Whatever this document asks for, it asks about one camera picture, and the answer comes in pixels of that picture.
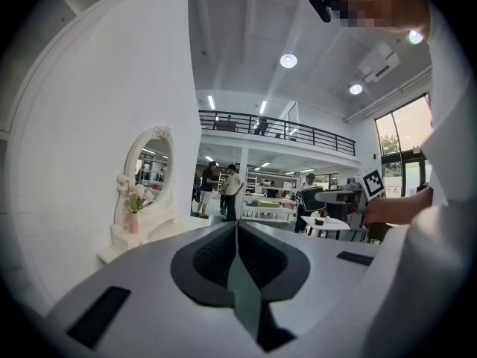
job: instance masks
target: recessed light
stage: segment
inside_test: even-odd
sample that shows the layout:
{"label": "recessed light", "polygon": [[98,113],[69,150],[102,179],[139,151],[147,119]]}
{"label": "recessed light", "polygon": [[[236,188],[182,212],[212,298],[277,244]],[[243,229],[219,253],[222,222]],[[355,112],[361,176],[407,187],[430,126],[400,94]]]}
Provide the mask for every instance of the recessed light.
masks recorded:
{"label": "recessed light", "polygon": [[215,110],[214,98],[211,95],[209,95],[207,98],[209,99],[210,108]]}
{"label": "recessed light", "polygon": [[350,87],[350,93],[351,94],[356,95],[356,94],[359,94],[362,91],[363,91],[363,87],[360,84],[352,85]]}
{"label": "recessed light", "polygon": [[411,41],[412,44],[418,44],[423,40],[423,36],[416,31],[410,31],[409,32],[409,41]]}
{"label": "recessed light", "polygon": [[280,58],[280,63],[284,68],[293,68],[295,65],[297,65],[297,58],[293,54],[284,54]]}
{"label": "recessed light", "polygon": [[265,106],[267,106],[267,102],[263,101],[262,102],[262,107],[260,107],[260,114],[263,114],[263,112],[265,111]]}

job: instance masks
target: air conditioner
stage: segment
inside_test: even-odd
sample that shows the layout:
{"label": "air conditioner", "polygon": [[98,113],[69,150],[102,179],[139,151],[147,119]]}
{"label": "air conditioner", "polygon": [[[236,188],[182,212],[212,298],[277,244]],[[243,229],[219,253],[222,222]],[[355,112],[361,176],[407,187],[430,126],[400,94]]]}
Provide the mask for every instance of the air conditioner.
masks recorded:
{"label": "air conditioner", "polygon": [[380,43],[359,64],[358,68],[366,82],[378,82],[391,70],[399,65],[399,56],[386,43]]}

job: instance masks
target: black metal railing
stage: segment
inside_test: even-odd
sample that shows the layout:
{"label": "black metal railing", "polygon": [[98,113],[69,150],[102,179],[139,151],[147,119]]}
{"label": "black metal railing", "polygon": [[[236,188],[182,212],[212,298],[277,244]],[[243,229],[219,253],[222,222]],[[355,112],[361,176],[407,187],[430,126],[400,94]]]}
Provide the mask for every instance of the black metal railing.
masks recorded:
{"label": "black metal railing", "polygon": [[295,122],[267,116],[215,110],[199,110],[199,117],[204,130],[271,136],[355,155],[354,140]]}

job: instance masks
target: pink vase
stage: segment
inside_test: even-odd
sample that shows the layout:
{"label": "pink vase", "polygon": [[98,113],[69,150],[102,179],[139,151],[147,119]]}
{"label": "pink vase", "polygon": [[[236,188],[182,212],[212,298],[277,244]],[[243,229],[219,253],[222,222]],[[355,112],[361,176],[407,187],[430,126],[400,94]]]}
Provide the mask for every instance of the pink vase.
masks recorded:
{"label": "pink vase", "polygon": [[129,233],[138,233],[137,213],[129,214]]}

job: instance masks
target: white column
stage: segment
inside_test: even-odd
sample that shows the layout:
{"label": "white column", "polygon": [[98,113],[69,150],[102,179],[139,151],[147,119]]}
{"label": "white column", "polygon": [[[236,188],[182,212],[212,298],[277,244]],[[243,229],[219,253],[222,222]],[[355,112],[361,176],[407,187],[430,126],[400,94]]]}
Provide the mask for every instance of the white column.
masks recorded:
{"label": "white column", "polygon": [[245,189],[247,188],[247,162],[248,162],[248,147],[242,147],[240,156],[240,172],[238,176],[240,181],[244,182],[244,188],[240,191],[236,198],[236,214],[237,219],[241,218],[241,205],[244,197]]}

